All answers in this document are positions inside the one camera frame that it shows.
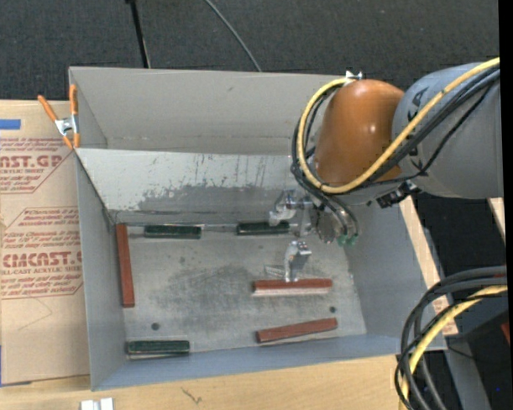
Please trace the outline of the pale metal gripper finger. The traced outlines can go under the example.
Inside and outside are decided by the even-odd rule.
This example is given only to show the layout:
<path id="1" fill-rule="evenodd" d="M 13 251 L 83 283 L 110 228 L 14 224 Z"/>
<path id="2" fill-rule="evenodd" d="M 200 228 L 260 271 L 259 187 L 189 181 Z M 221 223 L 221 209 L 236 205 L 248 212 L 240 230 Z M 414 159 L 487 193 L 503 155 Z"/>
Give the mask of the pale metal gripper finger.
<path id="1" fill-rule="evenodd" d="M 301 239 L 293 239 L 285 251 L 285 279 L 295 282 L 307 261 L 312 255 L 307 243 Z"/>
<path id="2" fill-rule="evenodd" d="M 284 190 L 275 200 L 274 206 L 269 211 L 268 223 L 277 226 L 280 223 L 289 223 L 298 210 L 297 190 Z"/>

